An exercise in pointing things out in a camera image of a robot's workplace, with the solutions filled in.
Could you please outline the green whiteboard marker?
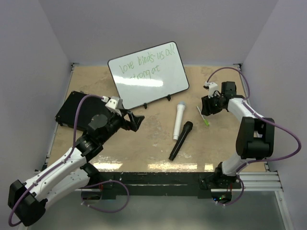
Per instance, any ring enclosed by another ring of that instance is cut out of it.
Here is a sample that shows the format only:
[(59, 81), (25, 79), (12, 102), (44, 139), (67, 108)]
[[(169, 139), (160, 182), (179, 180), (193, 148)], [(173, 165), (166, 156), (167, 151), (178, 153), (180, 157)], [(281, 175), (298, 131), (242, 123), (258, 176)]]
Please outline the green whiteboard marker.
[(203, 119), (203, 121), (204, 121), (205, 125), (206, 125), (207, 127), (209, 127), (209, 126), (210, 126), (210, 124), (209, 124), (208, 120), (206, 119), (206, 117), (205, 117), (205, 116), (204, 116), (204, 115), (201, 113), (200, 108), (199, 108), (198, 106), (196, 106), (196, 108), (197, 108), (197, 110), (199, 111), (200, 116), (202, 117), (202, 119)]

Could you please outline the white rectangular whiteboard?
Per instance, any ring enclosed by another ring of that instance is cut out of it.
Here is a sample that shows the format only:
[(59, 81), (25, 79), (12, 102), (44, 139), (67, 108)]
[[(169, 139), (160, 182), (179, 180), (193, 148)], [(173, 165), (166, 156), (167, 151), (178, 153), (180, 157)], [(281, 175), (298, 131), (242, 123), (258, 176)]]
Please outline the white rectangular whiteboard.
[(174, 41), (110, 59), (107, 65), (125, 109), (143, 106), (189, 89)]

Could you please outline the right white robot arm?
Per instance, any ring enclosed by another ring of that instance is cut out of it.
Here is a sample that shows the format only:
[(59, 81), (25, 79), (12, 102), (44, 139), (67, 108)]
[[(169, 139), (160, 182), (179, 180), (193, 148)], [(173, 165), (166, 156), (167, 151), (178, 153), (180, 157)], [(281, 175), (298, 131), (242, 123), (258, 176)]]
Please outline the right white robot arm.
[(222, 83), (221, 91), (214, 82), (206, 82), (208, 95), (202, 97), (201, 114), (214, 115), (226, 110), (240, 122), (236, 138), (236, 151), (227, 160), (218, 164), (214, 173), (203, 179), (206, 188), (228, 188), (237, 180), (238, 174), (250, 161), (260, 161), (270, 157), (274, 146), (274, 126), (257, 118), (245, 98), (236, 92), (233, 81)]

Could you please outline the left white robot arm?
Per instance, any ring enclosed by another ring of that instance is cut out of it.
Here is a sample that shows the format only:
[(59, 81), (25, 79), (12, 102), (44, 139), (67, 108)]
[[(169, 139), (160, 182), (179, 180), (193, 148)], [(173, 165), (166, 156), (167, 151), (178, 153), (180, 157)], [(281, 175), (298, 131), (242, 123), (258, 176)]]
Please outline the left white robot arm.
[(104, 114), (92, 117), (88, 128), (79, 138), (73, 139), (72, 147), (57, 161), (24, 182), (14, 181), (9, 187), (8, 206), (11, 212), (10, 227), (36, 223), (55, 201), (77, 188), (94, 188), (99, 184), (99, 172), (90, 164), (103, 145), (119, 129), (136, 132), (143, 115), (122, 110), (111, 117)]

